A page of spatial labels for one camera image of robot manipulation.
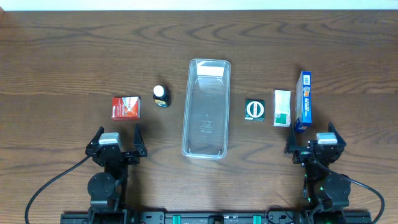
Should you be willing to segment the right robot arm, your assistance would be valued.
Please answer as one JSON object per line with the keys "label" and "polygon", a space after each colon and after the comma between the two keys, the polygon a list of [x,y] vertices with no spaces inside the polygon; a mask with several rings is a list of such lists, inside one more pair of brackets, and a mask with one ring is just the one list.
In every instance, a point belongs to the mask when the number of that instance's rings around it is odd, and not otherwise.
{"label": "right robot arm", "polygon": [[351,182],[345,175],[334,174],[329,165],[340,158],[346,142],[332,123],[327,133],[318,133],[316,140],[300,146],[294,126],[289,127],[289,136],[284,153],[292,155],[292,162],[305,169],[303,197],[307,205],[295,212],[294,223],[345,223],[343,209],[349,205]]}

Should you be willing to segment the clear plastic container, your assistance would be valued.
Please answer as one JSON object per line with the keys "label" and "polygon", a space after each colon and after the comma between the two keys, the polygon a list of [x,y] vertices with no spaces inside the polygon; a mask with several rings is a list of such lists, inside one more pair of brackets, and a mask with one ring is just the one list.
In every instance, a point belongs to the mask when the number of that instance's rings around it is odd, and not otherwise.
{"label": "clear plastic container", "polygon": [[231,64],[226,60],[190,61],[182,130],[182,154],[222,159],[228,149]]}

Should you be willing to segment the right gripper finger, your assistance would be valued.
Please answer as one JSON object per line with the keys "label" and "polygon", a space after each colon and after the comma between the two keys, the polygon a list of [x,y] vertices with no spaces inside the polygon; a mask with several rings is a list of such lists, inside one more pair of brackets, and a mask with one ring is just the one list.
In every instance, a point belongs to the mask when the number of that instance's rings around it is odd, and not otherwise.
{"label": "right gripper finger", "polygon": [[295,137],[294,126],[293,126],[293,124],[290,124],[289,136],[288,136],[287,142],[286,142],[286,151],[295,151],[296,147],[297,147],[297,140]]}
{"label": "right gripper finger", "polygon": [[330,133],[333,133],[333,134],[335,135],[336,140],[337,140],[337,145],[346,146],[346,142],[345,142],[344,139],[338,134],[337,130],[335,129],[335,127],[334,127],[334,125],[333,125],[333,123],[332,123],[331,121],[328,123],[328,131],[329,131]]}

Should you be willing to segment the white green medicine box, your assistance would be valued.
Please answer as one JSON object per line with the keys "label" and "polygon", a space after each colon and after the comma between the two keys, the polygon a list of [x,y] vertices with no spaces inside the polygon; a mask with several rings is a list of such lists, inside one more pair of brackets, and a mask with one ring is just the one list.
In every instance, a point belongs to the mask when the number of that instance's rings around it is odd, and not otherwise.
{"label": "white green medicine box", "polygon": [[290,91],[274,91],[274,126],[289,127],[290,115]]}

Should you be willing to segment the dark bottle white cap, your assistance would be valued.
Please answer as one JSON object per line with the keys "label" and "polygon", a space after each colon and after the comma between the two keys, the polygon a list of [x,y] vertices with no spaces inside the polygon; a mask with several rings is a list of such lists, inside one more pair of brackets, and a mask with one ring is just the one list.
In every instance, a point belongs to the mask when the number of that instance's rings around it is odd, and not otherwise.
{"label": "dark bottle white cap", "polygon": [[161,108],[167,108],[171,104],[168,90],[163,85],[156,85],[153,89],[155,104]]}

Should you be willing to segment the red medicine box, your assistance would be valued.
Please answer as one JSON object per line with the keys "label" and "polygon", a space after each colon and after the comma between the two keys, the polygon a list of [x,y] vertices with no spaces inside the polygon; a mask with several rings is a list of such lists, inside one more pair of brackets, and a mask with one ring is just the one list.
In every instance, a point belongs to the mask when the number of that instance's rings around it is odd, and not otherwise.
{"label": "red medicine box", "polygon": [[112,99],[113,120],[139,120],[141,99],[139,96],[114,97]]}

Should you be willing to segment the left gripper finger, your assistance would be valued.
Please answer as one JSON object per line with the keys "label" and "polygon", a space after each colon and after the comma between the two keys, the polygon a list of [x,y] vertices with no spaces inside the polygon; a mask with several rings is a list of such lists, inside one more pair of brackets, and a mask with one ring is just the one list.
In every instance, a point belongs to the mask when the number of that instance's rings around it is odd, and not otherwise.
{"label": "left gripper finger", "polygon": [[93,139],[90,141],[90,146],[96,146],[99,144],[99,140],[101,135],[104,133],[104,127],[100,126],[98,131],[96,132]]}
{"label": "left gripper finger", "polygon": [[141,136],[139,124],[136,124],[136,126],[135,126],[133,145],[136,150],[144,150],[145,149],[145,144],[144,144],[144,141]]}

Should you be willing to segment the blue tall box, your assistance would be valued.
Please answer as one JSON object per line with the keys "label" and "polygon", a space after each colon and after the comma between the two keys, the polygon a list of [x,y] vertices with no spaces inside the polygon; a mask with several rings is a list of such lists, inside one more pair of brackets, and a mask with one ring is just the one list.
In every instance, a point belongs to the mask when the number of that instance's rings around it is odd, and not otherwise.
{"label": "blue tall box", "polygon": [[294,130],[303,133],[312,124],[311,71],[302,71],[296,84]]}

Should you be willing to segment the green round-logo box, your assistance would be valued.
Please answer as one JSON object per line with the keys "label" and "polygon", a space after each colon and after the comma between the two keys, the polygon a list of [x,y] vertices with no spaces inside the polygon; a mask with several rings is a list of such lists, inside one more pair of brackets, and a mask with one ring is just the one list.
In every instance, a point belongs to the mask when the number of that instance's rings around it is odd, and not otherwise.
{"label": "green round-logo box", "polygon": [[249,121],[264,121],[265,101],[247,99],[244,119]]}

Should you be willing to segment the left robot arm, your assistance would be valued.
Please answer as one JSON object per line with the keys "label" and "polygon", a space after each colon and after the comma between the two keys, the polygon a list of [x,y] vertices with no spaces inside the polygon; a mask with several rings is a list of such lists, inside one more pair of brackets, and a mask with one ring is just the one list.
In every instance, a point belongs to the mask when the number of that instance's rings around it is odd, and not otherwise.
{"label": "left robot arm", "polygon": [[123,151],[119,133],[105,133],[100,127],[85,149],[85,154],[103,172],[95,174],[88,182],[91,197],[88,210],[89,223],[134,223],[139,219],[133,209],[125,204],[128,166],[140,163],[147,156],[147,148],[137,124],[133,148]]}

